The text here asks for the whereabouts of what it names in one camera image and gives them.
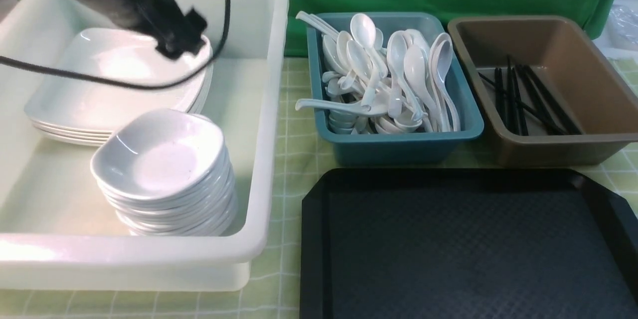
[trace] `table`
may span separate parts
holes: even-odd
[[[612,60],[638,94],[638,64]],[[301,200],[326,171],[337,167],[330,144],[315,131],[313,111],[297,112],[310,97],[308,60],[287,58],[281,87],[273,208],[267,246],[253,261],[240,292],[33,292],[0,290],[0,318],[34,319],[296,319],[299,317]],[[430,167],[495,167],[481,140],[460,146]],[[628,199],[638,213],[638,144],[600,166],[575,167]]]

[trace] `stack of bowls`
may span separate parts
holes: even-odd
[[[137,117],[93,155],[91,173],[132,235],[220,235],[237,214],[223,133],[200,115]]]

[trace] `black cable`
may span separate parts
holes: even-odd
[[[194,78],[194,76],[197,76],[201,71],[209,67],[210,64],[212,64],[215,60],[217,60],[217,58],[221,54],[221,50],[224,48],[224,45],[226,44],[226,40],[228,39],[229,27],[230,27],[230,0],[225,0],[224,27],[221,32],[221,39],[219,40],[219,43],[217,44],[215,50],[212,52],[212,56],[209,58],[207,62],[205,62],[205,64],[201,65],[198,69],[196,69],[192,73],[185,75],[179,80],[175,80],[173,82],[170,82],[164,85],[137,85],[135,83],[128,83],[125,81],[110,80],[108,78],[102,78],[102,77],[92,76],[87,74],[80,74],[78,72],[73,72],[73,71],[66,71],[61,69],[53,69],[51,67],[46,67],[46,66],[34,65],[28,62],[14,60],[13,58],[7,58],[5,56],[0,56],[0,64],[14,67],[16,69],[29,71],[29,72],[38,72],[40,74],[66,77],[66,78],[72,78],[75,80],[83,80],[83,81],[89,81],[94,83],[101,83],[102,85],[125,87],[127,89],[164,90],[164,89],[169,89],[171,87],[181,85],[184,82],[191,80],[191,78]]]

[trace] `white plastic bin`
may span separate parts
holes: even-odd
[[[177,0],[221,36],[224,0]],[[132,237],[89,171],[95,149],[45,139],[23,106],[43,76],[0,67],[0,289],[232,291],[265,246],[289,0],[232,0],[203,114],[224,131],[240,214],[223,237]],[[54,65],[85,28],[113,27],[73,0],[22,0],[0,54]]]

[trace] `textured tray surface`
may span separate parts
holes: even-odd
[[[343,190],[365,175],[332,174],[321,196],[335,319],[638,317],[568,182],[441,176]]]

